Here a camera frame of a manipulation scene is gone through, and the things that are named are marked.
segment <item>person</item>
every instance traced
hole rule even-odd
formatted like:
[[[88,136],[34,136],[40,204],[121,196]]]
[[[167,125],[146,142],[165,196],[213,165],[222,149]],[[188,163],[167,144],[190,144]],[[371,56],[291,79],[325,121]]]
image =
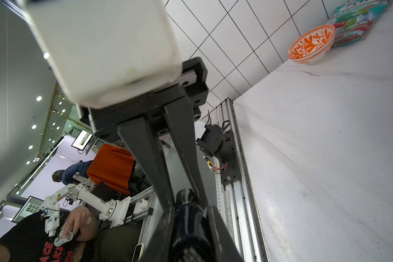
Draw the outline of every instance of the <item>person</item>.
[[[99,232],[98,220],[87,207],[76,207],[69,215],[68,212],[62,212],[56,235],[65,218],[67,224],[63,236],[67,236],[73,226],[75,240],[62,246],[55,246],[53,243],[55,236],[50,238],[44,231],[47,219],[41,217],[41,212],[37,212],[22,219],[0,238],[0,262],[78,262],[80,259],[92,262],[129,262],[132,260],[140,235],[140,228],[137,225],[101,227]]]
[[[78,183],[78,181],[73,178],[73,175],[79,172],[80,176],[89,178],[87,171],[92,162],[93,160],[86,162],[81,161],[77,164],[71,165],[66,170],[57,170],[52,174],[52,180],[54,182],[63,182],[64,185]]]

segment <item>bowl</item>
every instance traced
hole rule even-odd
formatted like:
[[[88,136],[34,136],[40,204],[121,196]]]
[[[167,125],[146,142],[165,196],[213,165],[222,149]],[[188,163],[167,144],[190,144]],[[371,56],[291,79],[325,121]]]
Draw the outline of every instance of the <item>bowl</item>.
[[[297,39],[288,49],[289,59],[299,64],[312,65],[322,60],[335,41],[334,25],[311,29]]]

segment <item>smartphone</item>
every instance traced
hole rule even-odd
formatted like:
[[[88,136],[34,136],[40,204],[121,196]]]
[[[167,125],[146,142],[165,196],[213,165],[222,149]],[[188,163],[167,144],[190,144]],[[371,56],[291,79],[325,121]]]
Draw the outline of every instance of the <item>smartphone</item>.
[[[138,262],[143,252],[144,252],[144,243],[136,245],[134,249],[134,255],[132,256],[132,262]]]

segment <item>marble surface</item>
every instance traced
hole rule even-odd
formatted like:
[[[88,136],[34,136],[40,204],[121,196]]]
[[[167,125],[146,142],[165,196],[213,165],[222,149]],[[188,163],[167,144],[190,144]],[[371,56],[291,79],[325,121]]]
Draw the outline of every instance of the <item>marble surface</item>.
[[[287,61],[234,108],[271,261],[393,261],[393,0],[365,39]]]

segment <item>black mounting plate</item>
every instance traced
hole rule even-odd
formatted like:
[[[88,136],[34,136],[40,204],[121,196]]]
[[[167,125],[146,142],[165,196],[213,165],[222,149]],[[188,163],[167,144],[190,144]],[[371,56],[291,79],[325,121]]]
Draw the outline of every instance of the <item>black mounting plate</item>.
[[[227,185],[236,180],[240,180],[241,173],[240,173],[240,165],[236,157],[236,144],[234,143],[234,133],[232,130],[228,130],[224,135],[225,135],[224,141],[230,144],[234,152],[230,160],[228,161],[226,171],[224,172],[223,170],[220,170],[221,184]]]

